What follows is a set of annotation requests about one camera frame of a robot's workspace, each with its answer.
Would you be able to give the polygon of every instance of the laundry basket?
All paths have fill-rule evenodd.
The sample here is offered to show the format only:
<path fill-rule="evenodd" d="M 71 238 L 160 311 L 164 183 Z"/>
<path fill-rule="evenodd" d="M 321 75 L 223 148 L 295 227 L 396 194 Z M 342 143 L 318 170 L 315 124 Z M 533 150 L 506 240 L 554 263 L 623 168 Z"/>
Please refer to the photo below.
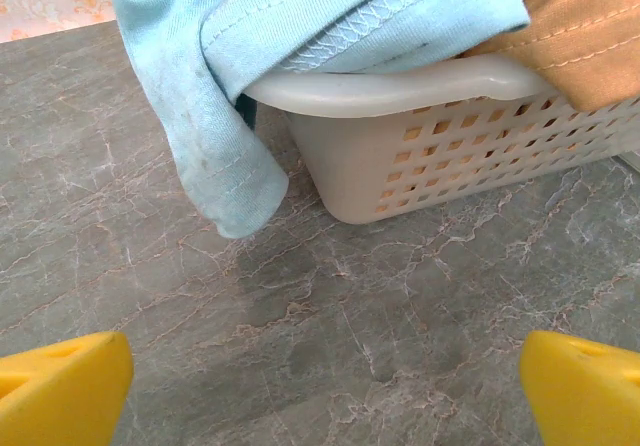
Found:
<path fill-rule="evenodd" d="M 331 214 L 369 223 L 640 147 L 640 98 L 578 113 L 498 55 L 402 74 L 265 76 Z"/>

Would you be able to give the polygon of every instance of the yellow object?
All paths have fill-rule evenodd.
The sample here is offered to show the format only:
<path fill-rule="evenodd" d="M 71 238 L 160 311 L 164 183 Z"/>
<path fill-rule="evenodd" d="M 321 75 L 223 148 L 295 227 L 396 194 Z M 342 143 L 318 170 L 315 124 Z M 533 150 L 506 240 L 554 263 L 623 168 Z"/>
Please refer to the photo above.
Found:
<path fill-rule="evenodd" d="M 546 446 L 640 445 L 640 354 L 536 331 L 520 378 Z"/>
<path fill-rule="evenodd" d="M 0 445 L 107 446 L 132 377 L 121 333 L 0 358 Z"/>

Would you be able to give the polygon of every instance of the gray marble surface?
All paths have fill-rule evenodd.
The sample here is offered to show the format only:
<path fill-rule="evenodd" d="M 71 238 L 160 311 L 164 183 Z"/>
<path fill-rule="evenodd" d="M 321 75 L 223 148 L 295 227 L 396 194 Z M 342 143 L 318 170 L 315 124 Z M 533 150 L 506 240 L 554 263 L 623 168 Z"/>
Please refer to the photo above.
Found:
<path fill-rule="evenodd" d="M 115 445 L 539 445 L 529 331 L 640 350 L 640 182 L 613 160 L 349 226 L 263 109 L 291 188 L 228 242 L 113 24 L 0 45 L 0 88 L 0 355 L 125 332 Z"/>

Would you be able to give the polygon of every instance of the brown cloth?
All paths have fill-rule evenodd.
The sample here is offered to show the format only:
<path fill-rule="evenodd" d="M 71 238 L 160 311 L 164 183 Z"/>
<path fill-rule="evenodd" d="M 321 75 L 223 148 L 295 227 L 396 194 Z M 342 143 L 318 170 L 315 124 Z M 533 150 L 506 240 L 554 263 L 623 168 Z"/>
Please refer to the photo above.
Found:
<path fill-rule="evenodd" d="M 640 96 L 640 0 L 524 0 L 530 27 L 466 55 L 499 52 L 542 75 L 574 108 Z"/>

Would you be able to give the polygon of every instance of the light blue shirt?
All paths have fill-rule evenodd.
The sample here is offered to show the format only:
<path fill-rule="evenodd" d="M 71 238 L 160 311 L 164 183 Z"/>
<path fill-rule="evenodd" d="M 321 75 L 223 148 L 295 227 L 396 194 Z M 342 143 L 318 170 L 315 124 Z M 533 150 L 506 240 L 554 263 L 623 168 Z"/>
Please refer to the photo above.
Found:
<path fill-rule="evenodd" d="M 399 71 L 454 56 L 529 21 L 521 0 L 113 2 L 183 187 L 230 238 L 261 228 L 288 184 L 234 107 L 262 75 L 278 68 Z"/>

